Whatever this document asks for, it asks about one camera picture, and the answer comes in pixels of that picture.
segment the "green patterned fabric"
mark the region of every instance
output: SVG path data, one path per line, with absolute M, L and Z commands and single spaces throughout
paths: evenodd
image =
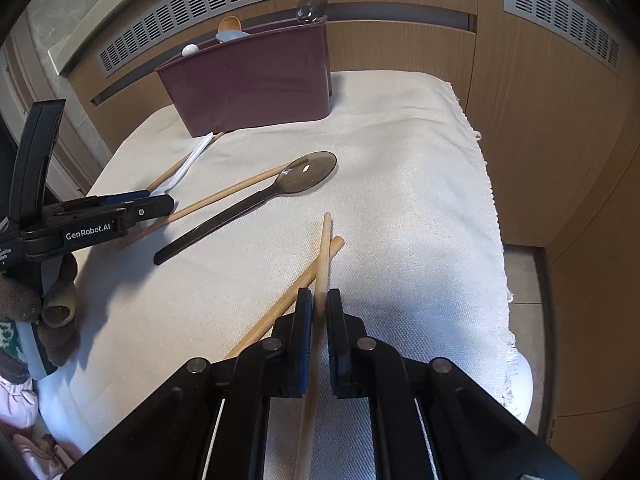
M 20 346 L 20 337 L 15 323 L 9 319 L 0 319 L 0 348 L 10 357 L 25 363 L 26 358 Z

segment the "black clamp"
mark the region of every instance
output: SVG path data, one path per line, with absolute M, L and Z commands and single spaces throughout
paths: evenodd
M 187 361 L 63 479 L 261 479 L 271 397 L 306 391 L 311 319 L 301 288 L 270 337 L 233 359 Z
M 15 161 L 9 211 L 0 221 L 0 270 L 42 262 L 127 234 L 137 222 L 171 214 L 174 200 L 147 190 L 90 196 L 43 207 L 47 170 L 64 100 L 37 102 Z
M 360 318 L 343 312 L 336 288 L 326 322 L 334 395 L 369 398 L 378 480 L 431 480 L 433 469 L 441 480 L 578 480 L 453 362 L 407 359 L 367 335 Z

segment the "floor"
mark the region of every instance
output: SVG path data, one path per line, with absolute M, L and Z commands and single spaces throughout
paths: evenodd
M 535 434 L 540 428 L 545 379 L 545 331 L 543 294 L 536 272 L 535 248 L 504 247 L 507 285 L 513 293 L 509 329 L 516 336 L 516 347 L 526 357 L 533 373 L 533 402 L 526 426 Z

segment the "white towel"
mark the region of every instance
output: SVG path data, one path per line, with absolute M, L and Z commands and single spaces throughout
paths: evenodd
M 223 358 L 316 257 L 325 211 L 346 240 L 330 275 L 345 312 L 407 357 L 452 359 L 501 398 L 509 338 L 502 244 L 476 133 L 451 86 L 403 72 L 334 73 L 332 81 L 329 117 L 229 133 L 171 195 L 183 207 L 329 150 L 338 168 L 321 186 L 271 200 L 160 267 L 152 263 L 158 249 L 270 182 L 124 250 L 79 251 L 81 349 L 38 384 L 56 439 L 85 452 L 189 358 Z M 196 143 L 173 106 L 159 110 L 92 193 L 143 189 Z M 326 366 L 322 373 L 312 478 L 371 479 L 366 402 L 331 398 Z M 272 403 L 267 479 L 291 478 L 300 404 Z

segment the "white ball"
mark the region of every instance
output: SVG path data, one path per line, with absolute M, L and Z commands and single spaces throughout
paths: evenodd
M 187 57 L 187 56 L 190 56 L 191 54 L 195 54 L 199 50 L 200 49 L 198 48 L 197 45 L 194 45 L 193 43 L 188 44 L 182 50 L 182 57 Z

